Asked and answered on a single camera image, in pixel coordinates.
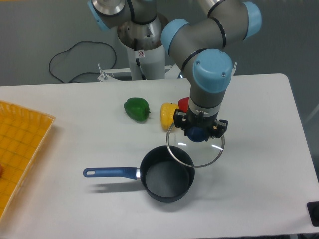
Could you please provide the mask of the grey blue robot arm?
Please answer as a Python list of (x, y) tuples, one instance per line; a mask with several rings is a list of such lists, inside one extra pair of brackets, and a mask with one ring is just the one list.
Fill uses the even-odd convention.
[(154, 0), (88, 1), (102, 30), (117, 29), (134, 79), (159, 79), (164, 76), (165, 55), (174, 60), (190, 82), (187, 112), (176, 112), (174, 125), (194, 142), (226, 132), (228, 122), (217, 115), (233, 64), (223, 50), (256, 34), (262, 25), (261, 12), (252, 2), (201, 0), (199, 5), (206, 19), (191, 25), (184, 19), (167, 21)]

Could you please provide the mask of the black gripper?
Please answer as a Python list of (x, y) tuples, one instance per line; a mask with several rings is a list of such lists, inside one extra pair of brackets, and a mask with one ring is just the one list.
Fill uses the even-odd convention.
[(213, 128), (212, 137), (221, 138), (227, 131), (228, 121), (218, 120), (219, 105), (212, 108), (204, 108), (195, 102), (188, 103), (187, 113), (180, 109), (175, 109), (173, 122), (176, 128), (180, 128), (187, 136), (186, 129), (194, 127), (207, 129)]

